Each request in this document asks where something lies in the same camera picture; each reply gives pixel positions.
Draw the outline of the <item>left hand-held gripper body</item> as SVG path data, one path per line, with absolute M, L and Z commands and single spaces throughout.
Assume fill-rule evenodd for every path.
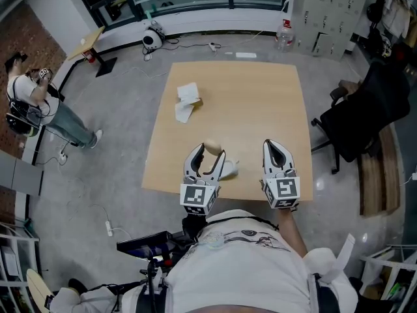
M 185 175 L 180 185 L 180 205 L 189 215 L 208 215 L 220 191 L 219 180 L 219 175 Z

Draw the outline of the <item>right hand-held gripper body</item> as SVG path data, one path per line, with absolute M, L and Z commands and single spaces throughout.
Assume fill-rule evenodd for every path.
M 296 209 L 300 197 L 300 178 L 294 169 L 264 175 L 261 187 L 272 209 Z

